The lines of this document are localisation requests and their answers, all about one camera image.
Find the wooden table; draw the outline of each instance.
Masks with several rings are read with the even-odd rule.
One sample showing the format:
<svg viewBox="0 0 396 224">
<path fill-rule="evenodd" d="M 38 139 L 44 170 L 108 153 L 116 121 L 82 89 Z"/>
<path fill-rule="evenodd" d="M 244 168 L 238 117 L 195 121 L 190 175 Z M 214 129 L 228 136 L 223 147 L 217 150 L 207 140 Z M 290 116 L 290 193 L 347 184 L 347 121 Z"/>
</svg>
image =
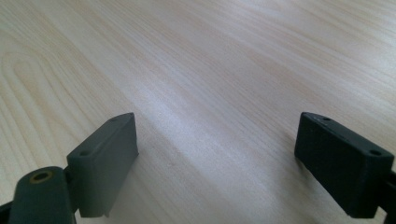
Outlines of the wooden table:
<svg viewBox="0 0 396 224">
<path fill-rule="evenodd" d="M 396 153 L 396 4 L 315 0 L 0 3 L 0 203 L 107 119 L 140 155 L 110 219 L 381 223 L 348 217 L 294 159 L 301 112 Z"/>
</svg>

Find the screw hole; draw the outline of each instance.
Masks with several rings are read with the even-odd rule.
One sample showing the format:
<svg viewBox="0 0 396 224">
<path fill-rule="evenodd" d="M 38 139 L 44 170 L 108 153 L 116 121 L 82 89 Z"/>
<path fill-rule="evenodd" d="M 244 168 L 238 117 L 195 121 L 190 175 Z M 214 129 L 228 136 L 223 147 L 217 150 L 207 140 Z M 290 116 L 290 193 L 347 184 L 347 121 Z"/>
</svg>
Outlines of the screw hole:
<svg viewBox="0 0 396 224">
<path fill-rule="evenodd" d="M 381 153 L 379 151 L 375 151 L 375 150 L 370 150 L 370 153 L 375 155 L 375 156 L 380 156 Z"/>
<path fill-rule="evenodd" d="M 39 184 L 50 179 L 51 177 L 52 177 L 51 171 L 43 171 L 35 175 L 32 175 L 32 177 L 30 178 L 30 183 Z"/>
<path fill-rule="evenodd" d="M 84 151 L 81 151 L 81 152 L 79 153 L 80 156 L 88 156 L 88 155 L 90 155 L 90 154 L 91 154 L 91 152 L 90 152 L 89 150 L 84 150 Z"/>
</svg>

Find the light wood surface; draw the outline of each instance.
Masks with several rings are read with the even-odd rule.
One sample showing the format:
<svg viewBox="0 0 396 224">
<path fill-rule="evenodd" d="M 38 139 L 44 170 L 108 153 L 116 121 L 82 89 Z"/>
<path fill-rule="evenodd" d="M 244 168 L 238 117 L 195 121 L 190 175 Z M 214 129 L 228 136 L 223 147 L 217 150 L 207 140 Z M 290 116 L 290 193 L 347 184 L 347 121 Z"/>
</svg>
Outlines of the light wood surface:
<svg viewBox="0 0 396 224">
<path fill-rule="evenodd" d="M 0 203 L 133 111 L 140 155 L 111 218 L 352 219 L 294 159 L 301 112 L 396 153 L 396 2 L 0 1 Z"/>
</svg>

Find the wood grain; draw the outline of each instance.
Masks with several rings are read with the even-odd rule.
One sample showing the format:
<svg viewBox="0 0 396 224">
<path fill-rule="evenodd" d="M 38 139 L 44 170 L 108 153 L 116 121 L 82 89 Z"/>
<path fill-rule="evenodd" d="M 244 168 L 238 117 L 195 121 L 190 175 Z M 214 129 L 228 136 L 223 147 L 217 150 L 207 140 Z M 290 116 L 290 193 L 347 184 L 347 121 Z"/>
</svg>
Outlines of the wood grain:
<svg viewBox="0 0 396 224">
<path fill-rule="evenodd" d="M 396 4 L 0 0 L 0 203 L 107 119 L 140 156 L 111 218 L 78 223 L 355 220 L 294 159 L 300 113 L 396 153 Z"/>
</svg>

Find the mounting hole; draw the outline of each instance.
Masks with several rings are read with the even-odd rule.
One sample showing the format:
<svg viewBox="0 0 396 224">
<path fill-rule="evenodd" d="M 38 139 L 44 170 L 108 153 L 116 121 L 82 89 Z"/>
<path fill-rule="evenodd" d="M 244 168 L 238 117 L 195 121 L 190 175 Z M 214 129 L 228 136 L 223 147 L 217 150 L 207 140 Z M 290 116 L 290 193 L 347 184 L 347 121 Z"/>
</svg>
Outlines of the mounting hole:
<svg viewBox="0 0 396 224">
<path fill-rule="evenodd" d="M 30 183 L 39 184 L 44 181 L 47 181 L 51 177 L 52 177 L 51 171 L 42 171 L 42 172 L 32 175 L 32 177 L 30 177 Z"/>
<path fill-rule="evenodd" d="M 81 152 L 79 153 L 80 156 L 88 156 L 88 155 L 90 155 L 90 154 L 91 154 L 91 152 L 90 152 L 89 150 L 83 150 L 83 151 L 81 151 Z"/>
<path fill-rule="evenodd" d="M 370 153 L 375 155 L 375 156 L 380 156 L 381 153 L 379 151 L 375 151 L 375 150 L 370 150 Z"/>
</svg>

